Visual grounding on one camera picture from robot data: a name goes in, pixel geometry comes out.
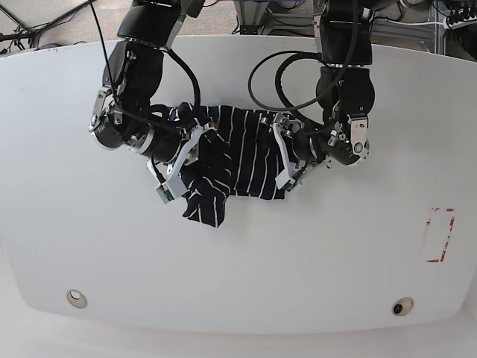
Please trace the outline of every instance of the white table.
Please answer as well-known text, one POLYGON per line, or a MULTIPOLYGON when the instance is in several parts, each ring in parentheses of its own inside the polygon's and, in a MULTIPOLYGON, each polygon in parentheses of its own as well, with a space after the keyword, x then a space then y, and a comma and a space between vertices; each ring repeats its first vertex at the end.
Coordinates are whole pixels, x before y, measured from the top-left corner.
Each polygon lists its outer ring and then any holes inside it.
MULTIPOLYGON (((259 60, 316 51, 314 40, 282 37, 181 37, 174 48, 204 104, 250 109, 247 76, 259 60)), ((0 237, 24 300, 78 318, 223 333, 359 330, 456 314, 476 264, 477 68, 380 46, 374 57, 366 162, 317 170, 284 202, 231 198, 219 230, 183 219, 183 201, 165 207, 143 157, 102 151, 87 133, 104 68, 99 44, 1 59, 0 237), (423 246, 433 207, 456 212, 432 217, 423 246), (440 256, 453 215, 445 261, 426 262, 440 256), (68 289, 85 294, 85 310, 67 303, 68 289), (415 308, 393 316, 405 296, 415 308)), ((275 105, 280 61, 254 81, 275 105)), ((318 74, 311 61, 285 73, 293 102, 309 99, 318 74)), ((167 60, 154 101, 187 100, 189 80, 167 60)), ((307 113, 320 118, 318 106, 307 113)))

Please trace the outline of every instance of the cloth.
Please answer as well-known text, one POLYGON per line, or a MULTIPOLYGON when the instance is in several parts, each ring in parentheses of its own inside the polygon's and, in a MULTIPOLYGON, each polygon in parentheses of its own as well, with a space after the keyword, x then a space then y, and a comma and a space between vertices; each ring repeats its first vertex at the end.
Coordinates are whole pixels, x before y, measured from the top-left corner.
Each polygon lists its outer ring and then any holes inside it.
MULTIPOLYGON (((184 118, 190 110, 189 104, 182 103, 177 110, 170 110, 169 120, 184 118)), ((200 138, 199 160, 181 169, 181 178, 189 189, 184 195, 187 210, 183 216, 219 227, 231 195, 284 199, 285 190, 275 183, 283 170, 279 148, 270 128, 260 124, 263 117, 273 118, 278 113, 231 106, 200 110, 218 124, 218 130, 200 138)))

